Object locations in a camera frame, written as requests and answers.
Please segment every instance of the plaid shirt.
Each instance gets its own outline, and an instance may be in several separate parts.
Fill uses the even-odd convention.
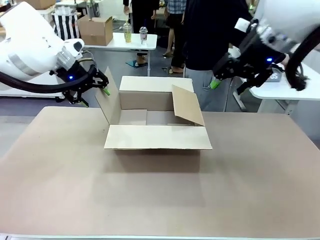
[[[184,14],[186,10],[187,0],[164,0],[168,13]]]

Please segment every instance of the blue object on floor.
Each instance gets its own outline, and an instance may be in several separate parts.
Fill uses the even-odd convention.
[[[136,60],[134,61],[127,61],[126,64],[128,64],[129,66],[135,68],[135,69],[138,69],[138,68],[141,68],[141,67],[145,67],[145,66],[148,66],[148,63],[146,62],[145,64],[139,64],[138,66],[136,66]]]

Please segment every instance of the black shorts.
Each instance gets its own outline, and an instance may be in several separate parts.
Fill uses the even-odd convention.
[[[182,17],[183,17],[183,14],[169,14],[168,18],[166,19],[166,25],[171,28],[171,29],[174,29],[177,24],[181,24],[182,22]]]

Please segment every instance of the robotic arm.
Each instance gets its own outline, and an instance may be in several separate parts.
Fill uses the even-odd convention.
[[[83,40],[63,41],[28,3],[22,2],[9,9],[0,17],[0,23],[6,30],[5,40],[0,42],[0,91],[15,88],[41,94],[62,93],[71,104],[83,102],[87,105],[82,93],[108,85],[108,78],[98,70],[92,58],[79,59]],[[80,63],[89,60],[93,64],[86,71]],[[28,82],[48,71],[64,83]]]
[[[237,58],[228,53],[214,66],[219,80],[239,76],[246,78],[238,94],[251,87],[260,87],[273,74],[271,65],[284,59],[291,49],[301,43],[290,57],[285,74],[292,88],[302,91],[306,78],[297,74],[304,58],[320,44],[319,0],[267,0],[263,18],[248,22],[240,19],[237,25],[246,25]]]

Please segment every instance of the brown table top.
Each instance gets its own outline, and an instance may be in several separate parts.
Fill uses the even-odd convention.
[[[203,117],[213,150],[115,151],[99,108],[45,108],[0,161],[0,233],[319,237],[320,151],[296,124]]]

